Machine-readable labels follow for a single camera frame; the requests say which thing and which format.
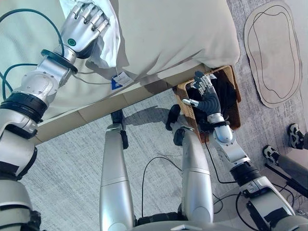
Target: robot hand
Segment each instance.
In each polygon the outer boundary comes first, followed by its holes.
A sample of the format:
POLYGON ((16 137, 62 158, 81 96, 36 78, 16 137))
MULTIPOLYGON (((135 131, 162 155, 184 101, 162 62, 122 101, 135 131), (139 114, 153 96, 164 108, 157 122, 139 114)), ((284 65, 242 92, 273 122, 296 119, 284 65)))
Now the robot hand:
POLYGON ((63 24, 61 37, 64 45, 74 51, 77 58, 91 55, 95 40, 108 25, 101 9, 93 4, 78 2, 63 24))
POLYGON ((192 87, 198 89, 202 96, 202 101, 192 99, 184 99, 183 103, 194 106, 205 112, 208 116, 212 114, 220 114, 220 103, 211 83, 211 79, 216 78, 213 74, 205 75, 200 71, 195 72, 192 87))

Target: bed sheet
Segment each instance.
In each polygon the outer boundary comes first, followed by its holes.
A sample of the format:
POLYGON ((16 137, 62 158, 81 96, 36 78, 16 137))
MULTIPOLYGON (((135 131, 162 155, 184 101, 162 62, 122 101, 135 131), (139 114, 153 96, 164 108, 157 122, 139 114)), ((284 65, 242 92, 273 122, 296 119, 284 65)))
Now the bed sheet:
MULTIPOLYGON (((195 65, 218 67, 233 65, 239 58, 236 30, 225 0, 113 0, 111 3, 121 33, 117 70, 125 71, 134 80, 133 84, 156 81, 158 73, 159 78, 164 78, 164 71, 186 62, 190 62, 187 68, 191 68, 191 61, 195 65)), ((59 29, 64 22, 58 0, 0 1, 0 14, 18 8, 41 11, 59 29)), ((5 19, 0 25, 0 40, 2 72, 13 64, 38 63, 40 51, 53 50, 58 43, 53 28, 33 13, 17 13, 5 19)), ((124 88, 112 90, 114 68, 99 69, 87 60, 78 60, 76 67, 79 74, 58 90, 43 119, 97 102, 124 88)), ((8 75, 12 87, 17 88, 22 76, 32 69, 12 70, 8 75)))

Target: blue label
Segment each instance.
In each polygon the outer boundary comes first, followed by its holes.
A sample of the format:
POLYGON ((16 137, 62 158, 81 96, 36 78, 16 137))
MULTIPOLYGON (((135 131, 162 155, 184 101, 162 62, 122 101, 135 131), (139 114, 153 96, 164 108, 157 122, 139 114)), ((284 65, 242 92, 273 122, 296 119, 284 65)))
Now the blue label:
POLYGON ((121 88, 121 87, 123 87, 123 86, 121 84, 117 83, 114 80, 114 77, 112 77, 112 79, 111 79, 111 89, 115 90, 115 89, 118 89, 118 88, 121 88))

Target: white cloth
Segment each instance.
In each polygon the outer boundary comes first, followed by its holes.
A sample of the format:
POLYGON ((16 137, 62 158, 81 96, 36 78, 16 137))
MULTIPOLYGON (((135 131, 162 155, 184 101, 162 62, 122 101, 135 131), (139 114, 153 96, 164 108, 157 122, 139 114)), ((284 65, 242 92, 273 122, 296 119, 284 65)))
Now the white cloth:
POLYGON ((100 68, 110 68, 116 66, 117 52, 120 46, 119 23, 115 11, 109 0, 59 0, 65 18, 68 16, 78 1, 83 3, 93 3, 100 7, 109 19, 108 29, 99 36, 96 49, 93 51, 89 61, 94 62, 100 68))

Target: black shoe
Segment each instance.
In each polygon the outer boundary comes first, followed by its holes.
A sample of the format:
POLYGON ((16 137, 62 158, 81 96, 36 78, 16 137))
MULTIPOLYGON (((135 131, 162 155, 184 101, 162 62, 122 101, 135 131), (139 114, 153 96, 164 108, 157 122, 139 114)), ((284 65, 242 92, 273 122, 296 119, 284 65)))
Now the black shoe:
POLYGON ((112 112, 110 115, 111 115, 111 119, 112 119, 113 124, 119 123, 119 124, 122 124, 122 126, 123 126, 123 111, 122 111, 122 109, 115 111, 115 112, 112 112))
POLYGON ((121 130, 120 134, 121 134, 121 138, 122 138, 122 142, 123 142, 123 149, 127 149, 128 148, 128 138, 127 138, 127 134, 126 134, 126 131, 125 131, 125 125, 123 124, 123 122, 124 122, 123 111, 122 111, 122 109, 120 109, 116 112, 112 112, 110 115, 111 115, 111 119, 112 119, 113 124, 121 124, 122 125, 122 130, 121 130))
POLYGON ((169 114, 168 114, 168 119, 166 122, 166 129, 168 131, 172 131, 172 127, 170 126, 170 123, 177 122, 180 112, 181 112, 181 108, 178 104, 175 104, 171 107, 169 114))

